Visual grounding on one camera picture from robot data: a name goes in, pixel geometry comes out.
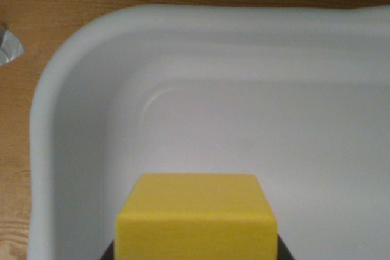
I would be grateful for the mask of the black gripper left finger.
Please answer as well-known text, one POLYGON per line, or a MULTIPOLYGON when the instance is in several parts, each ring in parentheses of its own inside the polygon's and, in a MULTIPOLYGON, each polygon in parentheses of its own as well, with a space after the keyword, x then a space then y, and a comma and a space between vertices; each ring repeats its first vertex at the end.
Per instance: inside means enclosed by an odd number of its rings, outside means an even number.
POLYGON ((101 256, 100 260, 114 260, 114 241, 110 243, 110 245, 107 247, 106 251, 104 251, 103 255, 101 256))

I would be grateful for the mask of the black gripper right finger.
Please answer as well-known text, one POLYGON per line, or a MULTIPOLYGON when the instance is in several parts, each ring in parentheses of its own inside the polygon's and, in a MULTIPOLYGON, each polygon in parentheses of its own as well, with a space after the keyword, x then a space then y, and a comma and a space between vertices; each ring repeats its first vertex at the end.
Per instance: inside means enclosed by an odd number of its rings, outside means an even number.
POLYGON ((280 235, 278 235, 277 242, 277 260, 295 260, 294 256, 287 248, 280 235))

